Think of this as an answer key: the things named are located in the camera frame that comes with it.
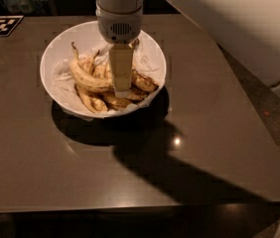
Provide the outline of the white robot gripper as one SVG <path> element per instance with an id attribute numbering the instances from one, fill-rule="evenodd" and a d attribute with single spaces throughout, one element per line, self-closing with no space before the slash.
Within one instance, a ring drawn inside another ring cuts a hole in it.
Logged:
<path id="1" fill-rule="evenodd" d="M 96 5 L 99 32 L 108 43 L 114 44 L 109 50 L 109 65 L 117 98 L 126 98 L 130 91 L 133 49 L 128 44 L 140 34 L 142 15 L 142 5 Z"/>

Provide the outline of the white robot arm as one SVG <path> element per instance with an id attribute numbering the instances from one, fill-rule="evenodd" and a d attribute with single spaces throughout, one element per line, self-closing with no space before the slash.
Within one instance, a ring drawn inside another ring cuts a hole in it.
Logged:
<path id="1" fill-rule="evenodd" d="M 280 97 L 280 0 L 166 0 Z M 120 19 L 138 20 L 143 0 L 96 0 L 108 42 Z"/>

